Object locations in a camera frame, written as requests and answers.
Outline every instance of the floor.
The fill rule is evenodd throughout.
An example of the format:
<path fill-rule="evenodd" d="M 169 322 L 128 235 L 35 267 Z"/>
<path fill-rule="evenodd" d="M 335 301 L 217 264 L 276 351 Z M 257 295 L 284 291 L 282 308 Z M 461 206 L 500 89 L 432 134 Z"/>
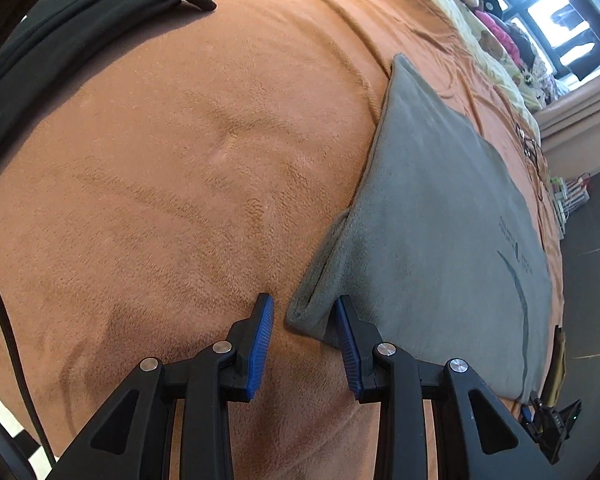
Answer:
<path fill-rule="evenodd" d="M 30 436 L 29 433 L 22 427 L 22 425 L 11 415 L 11 412 L 4 407 L 3 403 L 0 402 L 0 423 L 7 430 L 9 435 L 13 437 L 16 444 L 20 447 L 22 452 L 29 459 L 33 471 L 36 473 L 38 480 L 46 478 L 51 466 L 46 459 L 44 451 L 40 445 Z"/>
<path fill-rule="evenodd" d="M 558 407 L 578 398 L 584 406 L 556 465 L 561 480 L 586 480 L 600 460 L 600 175 L 590 194 L 562 242 L 568 360 Z"/>

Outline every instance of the orange blanket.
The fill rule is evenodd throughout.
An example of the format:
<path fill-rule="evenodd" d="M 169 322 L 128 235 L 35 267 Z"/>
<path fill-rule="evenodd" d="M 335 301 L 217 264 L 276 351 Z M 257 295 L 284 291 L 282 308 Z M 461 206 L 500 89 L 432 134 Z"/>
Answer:
<path fill-rule="evenodd" d="M 559 322 L 552 206 L 522 121 L 430 0 L 216 2 L 99 54 L 0 169 L 0 290 L 32 396 L 61 454 L 142 358 L 194 355 L 266 291 L 263 387 L 230 409 L 236 478 L 371 478 L 376 407 L 354 402 L 337 351 L 283 318 L 355 193 L 393 56 L 503 156 L 548 255 Z M 27 424 L 8 362 L 0 334 L 0 398 Z"/>

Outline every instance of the black and white checkered pattern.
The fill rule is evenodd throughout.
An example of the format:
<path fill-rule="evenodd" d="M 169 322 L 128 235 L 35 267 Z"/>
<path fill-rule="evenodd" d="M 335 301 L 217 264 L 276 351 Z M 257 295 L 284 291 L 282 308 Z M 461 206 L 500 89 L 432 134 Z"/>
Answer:
<path fill-rule="evenodd" d="M 17 446 L 29 459 L 33 471 L 38 480 L 43 480 L 51 471 L 51 466 L 46 459 L 40 444 L 25 430 L 16 420 L 11 412 L 0 402 L 0 423 L 7 430 L 7 433 L 14 439 Z"/>

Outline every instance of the gray floor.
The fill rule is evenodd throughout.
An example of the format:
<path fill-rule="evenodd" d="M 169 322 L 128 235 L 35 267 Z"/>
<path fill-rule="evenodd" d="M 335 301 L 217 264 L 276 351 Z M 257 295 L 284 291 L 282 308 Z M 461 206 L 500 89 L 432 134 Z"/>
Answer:
<path fill-rule="evenodd" d="M 562 480 L 585 480 L 600 460 L 600 175 L 591 200 L 567 222 L 562 243 L 567 376 L 558 407 L 583 400 L 556 469 Z"/>

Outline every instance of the pink stuffed toy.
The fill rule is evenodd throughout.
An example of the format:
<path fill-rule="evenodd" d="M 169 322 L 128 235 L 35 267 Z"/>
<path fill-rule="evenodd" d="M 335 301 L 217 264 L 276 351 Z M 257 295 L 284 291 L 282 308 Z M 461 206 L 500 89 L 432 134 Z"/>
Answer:
<path fill-rule="evenodd" d="M 516 64 L 518 68 L 522 68 L 524 66 L 524 62 L 520 57 L 520 49 L 516 45 L 516 43 L 511 39 L 511 36 L 507 34 L 502 28 L 493 21 L 493 18 L 488 15 L 486 12 L 481 10 L 474 10 L 478 19 L 484 23 L 484 25 L 491 31 L 491 33 L 498 38 L 498 41 L 502 44 L 504 49 L 507 51 L 507 54 L 511 56 L 511 59 Z"/>

